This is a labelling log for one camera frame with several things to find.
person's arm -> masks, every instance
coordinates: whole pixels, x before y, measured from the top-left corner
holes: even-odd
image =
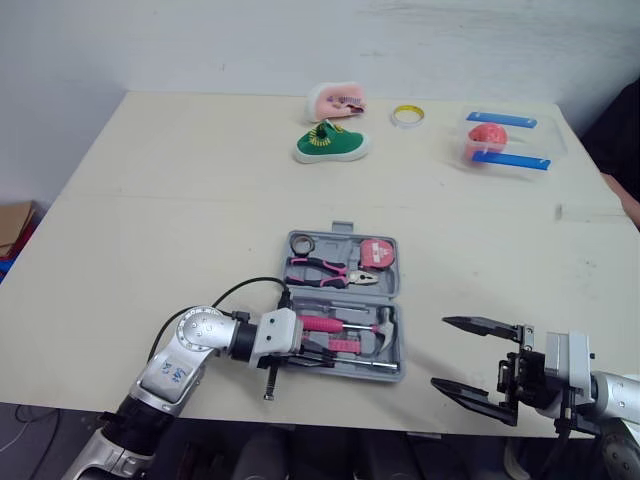
[[[633,198],[614,177],[607,173],[602,173],[601,175],[604,178],[604,181],[607,182],[607,185],[609,185],[609,188],[613,190],[613,193],[618,195],[618,198],[620,198],[620,202],[622,203],[622,208],[625,213],[629,216],[636,227],[640,228],[640,202]]]

toolbox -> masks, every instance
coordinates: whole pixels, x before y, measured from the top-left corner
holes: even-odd
[[[287,368],[383,382],[404,377],[393,238],[355,234],[349,222],[333,222],[331,232],[292,231],[283,279],[304,324],[302,355]]]

green toy shoe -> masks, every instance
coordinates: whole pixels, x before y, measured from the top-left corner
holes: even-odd
[[[364,157],[369,145],[366,135],[325,120],[298,140],[294,156],[300,163],[352,162]]]

pliers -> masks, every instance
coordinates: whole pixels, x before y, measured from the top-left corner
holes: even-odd
[[[337,275],[334,277],[325,278],[323,280],[305,280],[304,278],[287,276],[284,281],[289,285],[346,288],[350,283],[353,283],[355,285],[371,285],[374,283],[378,283],[377,275],[369,272],[364,272],[362,270],[353,270],[350,272],[344,263],[328,262],[321,258],[315,257],[290,257],[288,263],[289,265],[294,266],[312,267]]]

shoe model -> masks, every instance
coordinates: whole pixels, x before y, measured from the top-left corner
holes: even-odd
[[[364,90],[356,82],[320,83],[307,95],[305,116],[310,122],[360,115],[366,108]]]
[[[294,156],[300,163],[352,162],[369,152],[370,143],[365,134],[324,120],[298,140]]]

